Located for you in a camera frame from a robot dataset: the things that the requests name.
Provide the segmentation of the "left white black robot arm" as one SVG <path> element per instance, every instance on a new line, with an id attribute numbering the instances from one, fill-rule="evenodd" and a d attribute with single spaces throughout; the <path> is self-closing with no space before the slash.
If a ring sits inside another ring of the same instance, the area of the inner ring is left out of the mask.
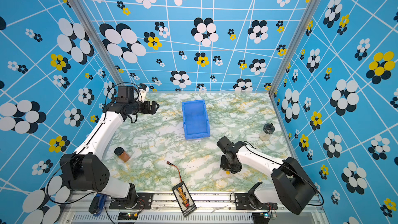
<path id="1" fill-rule="evenodd" d="M 105 105 L 97 125 L 86 140 L 73 153 L 66 153 L 60 159 L 62 176 L 68 189 L 107 195 L 126 208 L 137 204 L 135 185 L 112 177 L 102 158 L 126 119 L 135 123 L 138 114 L 154 115 L 159 109 L 157 102 L 146 101 L 148 91 L 144 84 L 118 86 L 117 96 Z"/>

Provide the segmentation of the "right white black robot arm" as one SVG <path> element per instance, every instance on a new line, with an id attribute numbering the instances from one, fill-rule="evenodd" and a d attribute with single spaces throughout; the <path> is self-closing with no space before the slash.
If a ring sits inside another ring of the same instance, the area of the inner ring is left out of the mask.
<path id="1" fill-rule="evenodd" d="M 274 158 L 261 153 L 247 142 L 231 142 L 222 137 L 217 142 L 222 151 L 220 167 L 236 174 L 244 165 L 269 176 L 273 186 L 256 183 L 246 194 L 236 194 L 235 204 L 242 204 L 253 210 L 261 210 L 274 204 L 282 204 L 287 210 L 299 215 L 309 205 L 318 190 L 301 165 L 292 157 Z"/>

